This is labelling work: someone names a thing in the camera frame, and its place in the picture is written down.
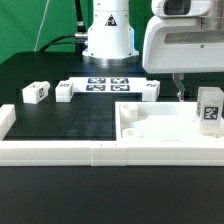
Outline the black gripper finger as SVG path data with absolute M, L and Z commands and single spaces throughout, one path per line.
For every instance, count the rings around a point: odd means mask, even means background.
M 178 89 L 177 97 L 180 102 L 184 101 L 184 93 L 185 93 L 185 87 L 182 83 L 184 80 L 184 74 L 183 73 L 173 73 L 172 79 L 174 81 L 174 84 L 176 85 Z

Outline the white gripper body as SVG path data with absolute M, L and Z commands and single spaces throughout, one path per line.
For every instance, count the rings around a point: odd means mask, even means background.
M 148 73 L 224 71 L 224 0 L 152 0 L 143 44 Z

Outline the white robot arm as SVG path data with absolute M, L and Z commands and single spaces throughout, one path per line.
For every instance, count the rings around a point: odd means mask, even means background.
M 148 73 L 171 73 L 180 92 L 185 73 L 224 71 L 224 0 L 152 0 L 143 51 L 134 48 L 129 0 L 93 0 L 87 62 L 111 65 L 142 58 Z

